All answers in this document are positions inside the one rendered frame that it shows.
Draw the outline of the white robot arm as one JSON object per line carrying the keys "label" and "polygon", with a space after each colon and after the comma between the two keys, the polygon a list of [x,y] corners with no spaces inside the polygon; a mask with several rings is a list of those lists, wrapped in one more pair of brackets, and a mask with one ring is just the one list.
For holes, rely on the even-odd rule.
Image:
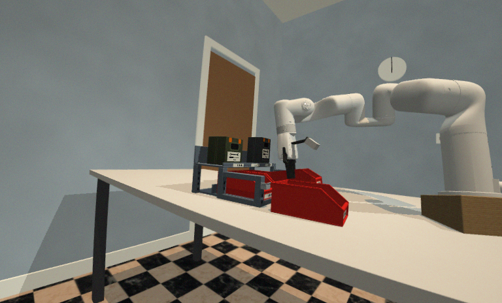
{"label": "white robot arm", "polygon": [[502,198],[502,182],[493,178],[485,103],[485,92],[477,84],[424,78],[377,86],[372,118],[365,117],[365,101],[359,93],[329,96],[317,103],[307,98],[281,100],[274,111],[277,134],[296,132],[295,123],[341,114],[349,127],[392,125],[395,110],[444,115],[440,141],[445,191],[438,195]]}

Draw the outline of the grey metal shelf rack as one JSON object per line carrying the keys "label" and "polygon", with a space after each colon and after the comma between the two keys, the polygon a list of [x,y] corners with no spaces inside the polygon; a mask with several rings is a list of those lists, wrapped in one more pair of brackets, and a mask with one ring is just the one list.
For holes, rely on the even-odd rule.
{"label": "grey metal shelf rack", "polygon": [[[193,164],[193,180],[192,180],[192,193],[204,193],[208,195],[217,195],[217,199],[228,200],[231,202],[237,202],[240,204],[245,204],[249,206],[255,206],[261,208],[271,204],[271,198],[263,200],[264,190],[271,188],[271,182],[265,183],[265,176],[254,175],[254,174],[244,174],[238,172],[227,172],[227,168],[243,168],[249,167],[249,170],[254,170],[255,167],[270,167],[270,172],[281,171],[276,169],[276,163],[247,163],[247,151],[243,150],[242,153],[242,163],[222,163],[222,165],[207,164],[207,152],[208,147],[206,146],[195,146],[194,153],[194,164]],[[204,165],[207,164],[207,165]],[[212,184],[212,188],[200,189],[201,181],[201,165],[208,167],[219,167],[218,169],[218,188],[217,184]],[[255,181],[255,191],[254,199],[247,197],[240,197],[236,195],[230,195],[226,193],[226,181],[227,178],[236,178],[241,180]],[[212,189],[212,192],[211,192]],[[217,189],[217,194],[216,194]]]}

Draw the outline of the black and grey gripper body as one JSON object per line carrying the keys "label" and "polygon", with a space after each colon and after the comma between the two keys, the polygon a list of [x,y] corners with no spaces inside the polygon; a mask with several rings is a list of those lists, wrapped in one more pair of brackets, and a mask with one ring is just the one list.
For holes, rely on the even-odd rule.
{"label": "black and grey gripper body", "polygon": [[[284,132],[277,134],[277,147],[278,147],[278,159],[283,161],[283,147],[286,149],[288,159],[297,159],[297,144],[291,144],[295,142],[296,132]],[[281,157],[280,157],[281,156]]]}

